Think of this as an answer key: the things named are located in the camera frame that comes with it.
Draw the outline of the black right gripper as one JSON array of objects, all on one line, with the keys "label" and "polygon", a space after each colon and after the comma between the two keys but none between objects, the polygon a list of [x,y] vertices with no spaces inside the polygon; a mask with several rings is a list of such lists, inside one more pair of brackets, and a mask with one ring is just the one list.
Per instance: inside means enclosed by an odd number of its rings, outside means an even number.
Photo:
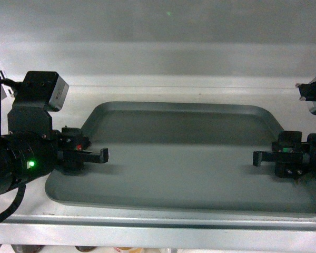
[{"label": "black right gripper", "polygon": [[302,141],[302,132],[282,131],[272,143],[272,151],[254,151],[252,164],[275,163],[277,177],[302,177],[309,172],[309,145]]}]

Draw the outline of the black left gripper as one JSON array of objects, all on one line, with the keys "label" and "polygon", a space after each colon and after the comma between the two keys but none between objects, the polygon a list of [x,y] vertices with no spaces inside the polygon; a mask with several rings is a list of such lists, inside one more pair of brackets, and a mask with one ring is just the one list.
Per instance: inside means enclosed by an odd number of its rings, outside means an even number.
[{"label": "black left gripper", "polygon": [[108,148],[102,148],[100,152],[85,151],[91,142],[82,129],[65,126],[61,131],[55,130],[54,133],[57,137],[57,163],[63,168],[63,173],[75,174],[83,171],[84,162],[108,162]]}]

